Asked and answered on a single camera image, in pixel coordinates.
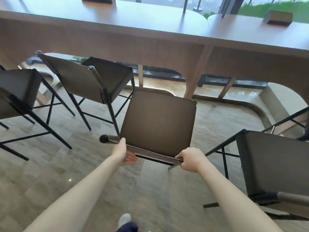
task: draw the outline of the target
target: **shoe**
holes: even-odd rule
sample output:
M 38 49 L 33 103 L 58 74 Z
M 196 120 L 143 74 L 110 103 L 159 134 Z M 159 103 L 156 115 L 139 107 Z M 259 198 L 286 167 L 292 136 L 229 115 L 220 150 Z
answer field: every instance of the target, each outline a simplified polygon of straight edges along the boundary
M 123 214 L 118 221 L 118 229 L 130 221 L 131 221 L 131 214 L 130 213 Z

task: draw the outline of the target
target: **person's right hand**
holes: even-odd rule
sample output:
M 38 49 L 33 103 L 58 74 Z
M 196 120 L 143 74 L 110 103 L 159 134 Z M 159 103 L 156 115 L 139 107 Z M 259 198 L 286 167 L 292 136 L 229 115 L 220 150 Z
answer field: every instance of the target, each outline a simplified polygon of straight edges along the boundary
M 203 152 L 198 148 L 190 148 L 181 151 L 176 158 L 183 158 L 183 162 L 180 163 L 180 166 L 187 171 L 197 173 L 199 167 L 209 162 L 207 157 Z

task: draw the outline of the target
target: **grass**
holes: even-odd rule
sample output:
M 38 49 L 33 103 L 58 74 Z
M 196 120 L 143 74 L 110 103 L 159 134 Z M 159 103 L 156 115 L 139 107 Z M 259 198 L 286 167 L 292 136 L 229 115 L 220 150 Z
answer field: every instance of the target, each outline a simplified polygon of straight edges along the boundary
M 252 5 L 245 3 L 238 11 L 239 15 L 253 16 L 264 18 L 268 10 L 279 10 L 293 13 L 293 21 L 300 23 L 309 23 L 309 1 L 284 1 L 277 3 L 265 3 L 260 5 Z M 215 13 L 205 13 L 204 17 L 208 19 L 209 16 Z

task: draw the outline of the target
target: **pants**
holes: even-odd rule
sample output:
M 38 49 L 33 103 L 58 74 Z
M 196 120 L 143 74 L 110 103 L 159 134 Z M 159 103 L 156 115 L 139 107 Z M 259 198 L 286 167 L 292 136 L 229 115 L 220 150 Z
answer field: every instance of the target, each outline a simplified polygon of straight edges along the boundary
M 135 222 L 128 222 L 120 227 L 116 232 L 137 232 L 138 226 Z

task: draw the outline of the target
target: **seat cushion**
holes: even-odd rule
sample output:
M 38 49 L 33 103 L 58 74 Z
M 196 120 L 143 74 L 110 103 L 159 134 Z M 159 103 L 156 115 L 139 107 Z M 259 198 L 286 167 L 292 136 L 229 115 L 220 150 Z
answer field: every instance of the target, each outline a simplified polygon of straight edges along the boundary
M 14 94 L 31 109 L 42 81 L 36 69 L 0 71 L 0 87 Z M 6 100 L 0 98 L 0 119 L 20 116 Z
M 127 144 L 175 157 L 190 146 L 196 105 L 157 92 L 134 92 L 120 137 Z
M 90 57 L 82 65 L 95 67 L 102 77 L 111 101 L 115 100 L 121 90 L 133 77 L 132 68 L 100 58 Z
M 309 196 L 309 143 L 255 131 L 236 141 L 248 196 L 267 191 Z

